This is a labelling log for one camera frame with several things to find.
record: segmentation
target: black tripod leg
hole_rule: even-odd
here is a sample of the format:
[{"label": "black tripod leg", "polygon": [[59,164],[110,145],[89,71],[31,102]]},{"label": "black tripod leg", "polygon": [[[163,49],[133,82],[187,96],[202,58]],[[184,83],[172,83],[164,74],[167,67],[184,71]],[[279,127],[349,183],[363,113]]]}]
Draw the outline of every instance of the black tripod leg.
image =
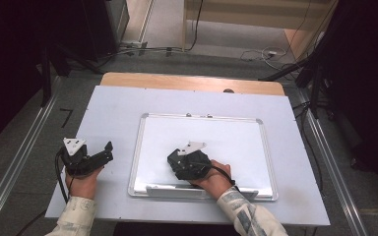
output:
[{"label": "black tripod leg", "polygon": [[59,50],[57,50],[55,45],[50,46],[48,56],[51,64],[56,70],[57,75],[68,77],[71,71],[70,66],[67,64],[66,57]]},{"label": "black tripod leg", "polygon": [[42,75],[42,102],[41,107],[47,104],[51,96],[50,60],[47,47],[41,49],[41,75]]},{"label": "black tripod leg", "polygon": [[314,115],[315,119],[318,119],[318,95],[319,95],[319,89],[321,87],[321,81],[322,81],[322,66],[318,65],[316,69],[316,73],[313,77],[313,83],[312,83],[312,91],[311,91],[311,100],[309,107],[311,109],[312,114]]},{"label": "black tripod leg", "polygon": [[90,69],[91,71],[93,71],[94,73],[96,74],[100,74],[100,75],[103,75],[104,72],[102,72],[99,68],[95,67],[94,65],[92,65],[91,63],[89,63],[88,61],[84,60],[83,58],[81,58],[80,56],[76,55],[75,53],[71,52],[69,49],[65,48],[64,46],[61,46],[61,45],[56,45],[57,48],[62,52],[64,53],[64,55],[72,58],[73,60],[79,62],[82,66]]}]

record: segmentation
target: white table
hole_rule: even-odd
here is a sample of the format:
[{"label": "white table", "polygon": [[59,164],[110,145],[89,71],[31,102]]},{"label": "white table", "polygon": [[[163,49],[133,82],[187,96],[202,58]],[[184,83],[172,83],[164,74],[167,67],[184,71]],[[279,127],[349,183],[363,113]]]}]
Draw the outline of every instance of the white table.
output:
[{"label": "white table", "polygon": [[[302,139],[286,96],[154,88],[96,87],[77,138],[89,154],[112,141],[114,159],[98,177],[96,218],[125,221],[229,223],[212,200],[133,198],[128,184],[143,113],[259,117],[266,125],[280,197],[262,203],[284,224],[329,225]],[[46,217],[65,204],[56,187]]]}]

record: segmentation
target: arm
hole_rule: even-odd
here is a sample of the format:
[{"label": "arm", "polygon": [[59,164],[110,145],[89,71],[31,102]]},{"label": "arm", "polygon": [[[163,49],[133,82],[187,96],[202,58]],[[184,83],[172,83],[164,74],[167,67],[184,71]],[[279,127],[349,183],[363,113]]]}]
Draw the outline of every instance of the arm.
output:
[{"label": "arm", "polygon": [[[223,165],[211,160],[211,163],[224,170],[229,176],[229,165]],[[255,206],[248,202],[229,181],[215,169],[211,169],[204,179],[191,181],[205,189],[222,211],[234,223],[235,230],[241,235],[287,235],[282,225],[264,207]]]},{"label": "arm", "polygon": [[73,179],[66,173],[66,186],[71,186],[71,198],[57,220],[57,226],[46,236],[90,235],[96,213],[96,177],[102,168],[82,179]]}]

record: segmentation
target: robotic hand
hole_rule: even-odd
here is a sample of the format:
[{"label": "robotic hand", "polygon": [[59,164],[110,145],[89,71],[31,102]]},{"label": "robotic hand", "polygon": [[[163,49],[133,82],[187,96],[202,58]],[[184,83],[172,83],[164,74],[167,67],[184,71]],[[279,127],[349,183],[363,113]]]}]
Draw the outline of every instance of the robotic hand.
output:
[{"label": "robotic hand", "polygon": [[90,175],[94,170],[105,165],[113,159],[112,142],[108,142],[105,149],[93,156],[88,155],[86,140],[64,139],[64,147],[60,149],[61,159],[66,171],[75,177]]},{"label": "robotic hand", "polygon": [[229,181],[235,185],[235,180],[222,169],[213,166],[208,156],[200,151],[206,146],[205,143],[189,142],[182,150],[176,149],[167,157],[167,162],[179,180],[197,180],[207,176],[211,168],[216,169]]}]

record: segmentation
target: patterned sleeve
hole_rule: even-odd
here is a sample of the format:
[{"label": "patterned sleeve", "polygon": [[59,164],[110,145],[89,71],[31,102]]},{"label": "patterned sleeve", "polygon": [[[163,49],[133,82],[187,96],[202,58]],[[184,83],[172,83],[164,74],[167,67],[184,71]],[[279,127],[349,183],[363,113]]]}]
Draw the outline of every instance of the patterned sleeve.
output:
[{"label": "patterned sleeve", "polygon": [[95,201],[72,197],[60,215],[57,226],[46,236],[90,235],[95,213]]},{"label": "patterned sleeve", "polygon": [[240,235],[287,235],[284,227],[267,209],[250,204],[234,187],[220,196],[218,205]]}]

